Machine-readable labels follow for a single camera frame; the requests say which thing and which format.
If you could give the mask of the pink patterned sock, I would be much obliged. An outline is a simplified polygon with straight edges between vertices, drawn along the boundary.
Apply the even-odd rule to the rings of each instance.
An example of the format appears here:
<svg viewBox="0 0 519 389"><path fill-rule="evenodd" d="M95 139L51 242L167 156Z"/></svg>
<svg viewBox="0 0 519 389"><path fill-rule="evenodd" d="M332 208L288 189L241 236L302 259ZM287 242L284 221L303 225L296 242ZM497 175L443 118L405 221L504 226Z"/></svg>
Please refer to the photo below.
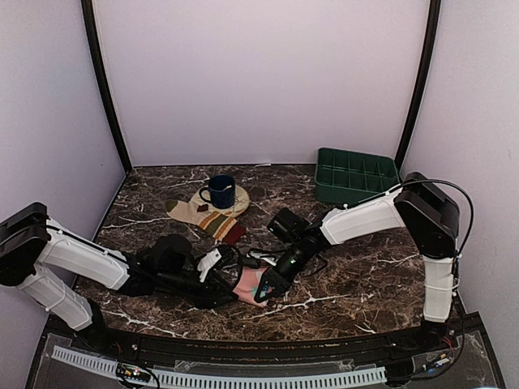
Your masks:
<svg viewBox="0 0 519 389"><path fill-rule="evenodd" d="M261 267L259 269L252 269L249 267L244 267L242 270L241 277L239 278L238 283L233 288L233 291L238 295L239 301L243 301L247 304L265 307L267 305L267 301L264 302L255 302L254 296L256 289L258 288L260 278L263 273L267 270L271 269L270 267Z"/></svg>

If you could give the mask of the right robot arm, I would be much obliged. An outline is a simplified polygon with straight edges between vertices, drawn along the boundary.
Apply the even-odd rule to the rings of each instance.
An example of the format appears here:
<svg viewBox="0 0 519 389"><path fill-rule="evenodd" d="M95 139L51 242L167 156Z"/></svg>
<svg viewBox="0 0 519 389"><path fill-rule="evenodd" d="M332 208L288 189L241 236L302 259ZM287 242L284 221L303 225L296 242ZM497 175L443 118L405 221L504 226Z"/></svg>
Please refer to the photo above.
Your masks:
<svg viewBox="0 0 519 389"><path fill-rule="evenodd" d="M459 260L467 240L459 237L460 208L441 186L462 192L458 185L427 179L413 172L394 187L353 205L335 206L309 222L283 207L268 230L288 248L261 276L257 303L283 295L296 276L317 254L330 246L390 229L403 228L414 241L425 266L427 323L414 334L414 345L430 352L445 337L459 280Z"/></svg>

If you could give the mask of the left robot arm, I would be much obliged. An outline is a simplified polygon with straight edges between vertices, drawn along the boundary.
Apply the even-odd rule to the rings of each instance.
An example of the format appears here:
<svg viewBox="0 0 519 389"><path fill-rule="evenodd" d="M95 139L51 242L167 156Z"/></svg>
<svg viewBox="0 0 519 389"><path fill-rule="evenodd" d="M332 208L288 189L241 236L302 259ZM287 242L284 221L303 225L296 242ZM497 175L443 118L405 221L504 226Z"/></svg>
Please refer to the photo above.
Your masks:
<svg viewBox="0 0 519 389"><path fill-rule="evenodd" d="M43 203L32 203L1 223L1 284L26 293L58 316L97 353L114 347L97 303L74 292L53 267L86 277L128 297L169 293L214 309L238 300L217 265L236 255L218 246L200 259L181 235L159 237L136 254L99 246L51 219Z"/></svg>

